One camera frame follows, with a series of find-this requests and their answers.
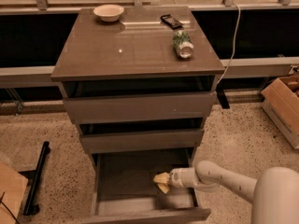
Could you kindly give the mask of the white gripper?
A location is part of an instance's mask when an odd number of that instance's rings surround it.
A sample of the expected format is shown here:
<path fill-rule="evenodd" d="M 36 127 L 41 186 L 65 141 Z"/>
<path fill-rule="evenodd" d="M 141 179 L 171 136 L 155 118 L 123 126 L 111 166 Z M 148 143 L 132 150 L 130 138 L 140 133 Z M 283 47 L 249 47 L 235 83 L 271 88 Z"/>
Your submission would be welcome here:
<path fill-rule="evenodd" d="M 163 194 L 167 194 L 170 188 L 168 182 L 175 188 L 194 188 L 197 183 L 197 174 L 193 168 L 176 168 L 169 173 L 157 174 L 153 181 Z"/>

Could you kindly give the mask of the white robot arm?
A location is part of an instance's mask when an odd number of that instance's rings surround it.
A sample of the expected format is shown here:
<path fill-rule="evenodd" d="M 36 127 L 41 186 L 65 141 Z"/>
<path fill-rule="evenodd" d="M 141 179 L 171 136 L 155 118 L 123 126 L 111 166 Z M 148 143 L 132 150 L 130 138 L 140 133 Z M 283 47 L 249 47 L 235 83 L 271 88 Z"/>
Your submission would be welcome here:
<path fill-rule="evenodd" d="M 271 167 L 254 179 L 199 161 L 158 174 L 153 182 L 164 194 L 170 187 L 210 191 L 223 186 L 252 205 L 250 224 L 299 224 L 299 173 L 290 168 Z"/>

